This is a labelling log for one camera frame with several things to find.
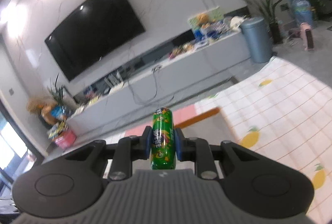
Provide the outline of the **golden vase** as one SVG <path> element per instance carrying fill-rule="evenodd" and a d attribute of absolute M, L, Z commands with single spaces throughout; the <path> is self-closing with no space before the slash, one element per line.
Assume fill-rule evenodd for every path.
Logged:
<path fill-rule="evenodd" d="M 51 111 L 56 106 L 57 103 L 48 97 L 34 96 L 29 98 L 26 104 L 26 110 L 30 114 L 34 114 L 37 115 L 39 118 L 42 118 L 48 125 L 53 126 L 56 123 L 59 123 L 59 120 L 51 113 Z"/>

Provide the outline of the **orange cardboard box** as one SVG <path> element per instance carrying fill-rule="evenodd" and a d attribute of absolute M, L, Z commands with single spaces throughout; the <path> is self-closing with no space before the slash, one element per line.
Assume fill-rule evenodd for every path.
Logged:
<path fill-rule="evenodd" d="M 181 123 L 178 123 L 177 125 L 175 125 L 175 128 L 180 128 L 180 129 L 183 129 L 183 128 L 187 128 L 188 126 L 190 125 L 193 125 L 193 124 L 196 124 L 200 121 L 203 121 L 209 117 L 213 117 L 215 115 L 217 115 L 218 113 L 220 113 L 220 108 L 216 107 L 216 108 L 213 108 L 213 109 L 210 109 L 204 113 L 201 113 L 199 115 L 196 115 L 192 118 L 189 118 L 187 119 L 186 121 L 183 121 Z"/>

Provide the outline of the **white wifi router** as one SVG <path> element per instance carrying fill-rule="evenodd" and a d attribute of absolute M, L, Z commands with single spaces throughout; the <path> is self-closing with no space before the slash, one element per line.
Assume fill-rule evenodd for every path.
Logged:
<path fill-rule="evenodd" d="M 104 82 L 109 87 L 109 89 L 106 90 L 108 94 L 118 91 L 124 86 L 124 81 L 119 71 L 108 74 L 104 78 Z"/>

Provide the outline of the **pink storage box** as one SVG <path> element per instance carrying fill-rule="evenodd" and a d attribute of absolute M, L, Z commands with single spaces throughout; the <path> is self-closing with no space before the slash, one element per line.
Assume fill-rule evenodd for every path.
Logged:
<path fill-rule="evenodd" d="M 68 129 L 63 131 L 58 137 L 54 138 L 52 141 L 60 148 L 67 149 L 73 146 L 77 136 L 76 134 Z"/>

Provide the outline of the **teddy bear toy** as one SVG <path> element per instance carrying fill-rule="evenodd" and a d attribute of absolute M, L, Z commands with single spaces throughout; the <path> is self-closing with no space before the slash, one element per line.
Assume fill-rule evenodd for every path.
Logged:
<path fill-rule="evenodd" d="M 198 28 L 206 28 L 210 26 L 210 18 L 207 13 L 201 13 L 196 16 L 196 22 Z"/>

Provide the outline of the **potted plant right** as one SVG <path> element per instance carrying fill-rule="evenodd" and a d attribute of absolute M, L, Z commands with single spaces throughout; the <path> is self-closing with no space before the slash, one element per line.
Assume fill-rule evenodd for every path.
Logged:
<path fill-rule="evenodd" d="M 278 19 L 276 16 L 276 8 L 283 0 L 242 0 L 247 5 L 254 7 L 265 19 L 269 26 L 270 33 L 274 44 L 281 44 L 283 38 L 281 36 Z"/>

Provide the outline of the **blue grey trash bin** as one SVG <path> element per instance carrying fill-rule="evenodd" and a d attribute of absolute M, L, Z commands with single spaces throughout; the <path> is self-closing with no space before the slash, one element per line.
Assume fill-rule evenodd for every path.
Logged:
<path fill-rule="evenodd" d="M 263 17 L 246 19 L 240 25 L 247 41 L 250 56 L 255 63 L 266 63 L 272 57 L 272 42 Z"/>

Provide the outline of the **pink small heater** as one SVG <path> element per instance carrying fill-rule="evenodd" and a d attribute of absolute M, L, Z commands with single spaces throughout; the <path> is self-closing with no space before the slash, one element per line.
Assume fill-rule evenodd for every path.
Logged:
<path fill-rule="evenodd" d="M 314 50 L 314 39 L 311 26 L 303 22 L 300 24 L 300 37 L 303 41 L 304 49 L 306 51 Z"/>

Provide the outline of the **green sausage snack tube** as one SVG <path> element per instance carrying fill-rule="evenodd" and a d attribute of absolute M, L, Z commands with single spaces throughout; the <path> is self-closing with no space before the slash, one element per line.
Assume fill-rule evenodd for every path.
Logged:
<path fill-rule="evenodd" d="M 161 114 L 162 108 L 158 108 L 155 112 Z M 173 125 L 164 122 L 157 123 L 156 126 L 152 127 L 150 157 L 152 169 L 175 169 L 176 148 L 173 127 Z"/>

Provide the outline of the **potted plant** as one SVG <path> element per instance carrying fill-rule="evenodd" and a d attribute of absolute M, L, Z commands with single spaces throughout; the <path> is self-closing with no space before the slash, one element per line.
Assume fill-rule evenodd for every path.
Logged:
<path fill-rule="evenodd" d="M 283 0 L 242 0 L 247 5 L 254 7 L 265 19 L 269 26 L 270 33 L 274 44 L 281 44 L 283 38 L 281 36 L 278 19 L 276 16 L 276 8 Z"/>
<path fill-rule="evenodd" d="M 55 82 L 50 84 L 50 86 L 47 88 L 47 90 L 51 94 L 51 97 L 56 101 L 58 106 L 62 109 L 63 113 L 68 117 L 69 113 L 70 113 L 70 109 L 63 101 L 64 86 L 57 85 L 58 79 L 59 79 L 59 74 L 56 76 Z"/>

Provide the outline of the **blue water jug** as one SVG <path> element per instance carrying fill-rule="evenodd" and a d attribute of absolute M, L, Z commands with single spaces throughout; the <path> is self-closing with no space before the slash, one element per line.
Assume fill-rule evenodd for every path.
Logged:
<path fill-rule="evenodd" d="M 315 28 L 312 8 L 309 1 L 293 0 L 292 6 L 298 27 L 300 27 L 302 23 L 307 23 L 311 28 Z"/>

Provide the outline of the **grey tv cabinet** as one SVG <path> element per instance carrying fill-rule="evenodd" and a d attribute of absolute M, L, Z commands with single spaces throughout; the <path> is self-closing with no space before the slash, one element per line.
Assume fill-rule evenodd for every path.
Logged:
<path fill-rule="evenodd" d="M 102 135 L 220 86 L 230 68 L 250 58 L 245 37 L 231 32 L 220 40 L 174 59 L 166 59 L 129 79 L 124 86 L 67 120 L 81 136 Z"/>

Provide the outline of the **black wall television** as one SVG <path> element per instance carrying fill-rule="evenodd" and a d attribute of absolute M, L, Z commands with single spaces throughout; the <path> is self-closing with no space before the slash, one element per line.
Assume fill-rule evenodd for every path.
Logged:
<path fill-rule="evenodd" d="M 44 42 L 64 76 L 71 81 L 144 32 L 128 0 L 86 0 Z"/>

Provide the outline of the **potted plant left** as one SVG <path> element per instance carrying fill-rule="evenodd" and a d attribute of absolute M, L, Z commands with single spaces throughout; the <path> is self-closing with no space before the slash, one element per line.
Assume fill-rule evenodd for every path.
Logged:
<path fill-rule="evenodd" d="M 62 109 L 63 113 L 68 117 L 69 113 L 70 113 L 70 109 L 63 101 L 64 86 L 57 85 L 58 79 L 59 79 L 59 74 L 56 76 L 55 82 L 50 84 L 50 86 L 47 88 L 47 90 L 51 94 L 51 97 L 56 101 L 58 106 Z"/>

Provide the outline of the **snack pile on cabinet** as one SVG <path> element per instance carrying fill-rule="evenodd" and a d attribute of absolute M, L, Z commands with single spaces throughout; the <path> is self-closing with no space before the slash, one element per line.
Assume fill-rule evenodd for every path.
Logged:
<path fill-rule="evenodd" d="M 175 47 L 169 54 L 169 58 L 173 59 L 181 54 L 191 52 L 194 49 L 194 44 L 188 42 L 180 46 Z"/>

